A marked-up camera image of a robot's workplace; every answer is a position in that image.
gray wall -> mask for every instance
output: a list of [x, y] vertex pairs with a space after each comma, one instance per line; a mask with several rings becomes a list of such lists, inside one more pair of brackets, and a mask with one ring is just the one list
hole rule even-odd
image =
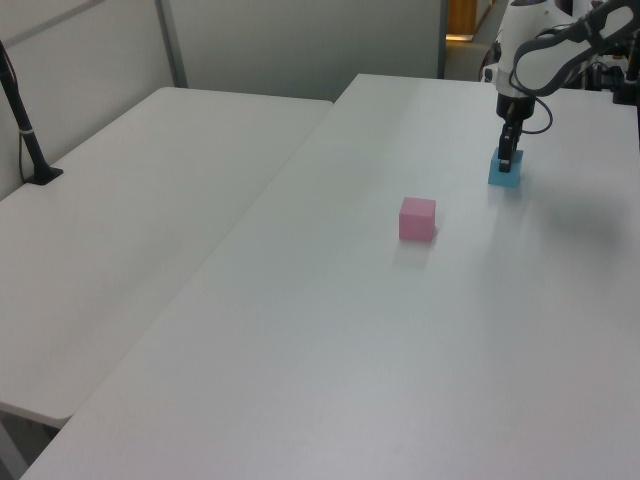
[[[153, 0], [105, 0], [7, 50], [49, 163], [173, 84]], [[0, 199], [20, 185], [17, 156], [18, 130], [2, 92]]]
[[436, 77], [441, 3], [163, 0], [189, 87], [331, 101], [358, 73]]

white table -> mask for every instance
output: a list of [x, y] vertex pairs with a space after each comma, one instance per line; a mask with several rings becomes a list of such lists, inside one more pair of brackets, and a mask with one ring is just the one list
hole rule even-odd
[[495, 102], [358, 77], [25, 480], [636, 478], [635, 109], [549, 98], [514, 192]]
[[162, 89], [0, 203], [0, 410], [61, 426], [329, 102]]

floor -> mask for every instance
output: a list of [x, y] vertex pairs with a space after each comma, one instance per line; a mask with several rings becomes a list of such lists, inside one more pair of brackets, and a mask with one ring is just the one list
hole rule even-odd
[[0, 412], [0, 480], [18, 480], [58, 430]]
[[472, 42], [447, 41], [444, 78], [478, 81], [480, 64], [498, 36], [498, 30], [509, 0], [495, 0]]

black stand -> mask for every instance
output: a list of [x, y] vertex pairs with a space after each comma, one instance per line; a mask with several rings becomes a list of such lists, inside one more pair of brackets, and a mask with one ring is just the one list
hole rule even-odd
[[29, 116], [24, 108], [20, 93], [18, 92], [18, 85], [13, 76], [11, 65], [9, 63], [9, 56], [7, 55], [2, 42], [0, 41], [0, 81], [4, 88], [4, 93], [7, 95], [9, 105], [13, 111], [13, 116], [16, 118], [18, 128], [24, 143], [27, 146], [29, 155], [31, 155], [31, 161], [33, 162], [33, 176], [25, 180], [26, 183], [33, 183], [35, 185], [46, 185], [51, 180], [62, 175], [62, 170], [59, 168], [50, 167], [44, 160], [42, 150], [36, 139], [36, 134], [33, 133], [33, 127], [29, 121]]

pink cube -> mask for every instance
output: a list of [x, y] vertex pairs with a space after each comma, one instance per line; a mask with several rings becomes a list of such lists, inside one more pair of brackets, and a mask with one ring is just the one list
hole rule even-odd
[[430, 242], [436, 224], [436, 201], [405, 198], [400, 209], [400, 238]]

